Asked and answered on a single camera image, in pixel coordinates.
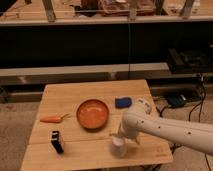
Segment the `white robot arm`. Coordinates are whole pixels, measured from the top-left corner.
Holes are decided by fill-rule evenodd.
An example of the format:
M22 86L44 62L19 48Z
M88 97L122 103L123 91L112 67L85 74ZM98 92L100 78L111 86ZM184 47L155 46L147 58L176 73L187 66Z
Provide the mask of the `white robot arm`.
M151 115L152 106L138 98L121 116L113 136L135 141L140 132L213 156L213 125Z

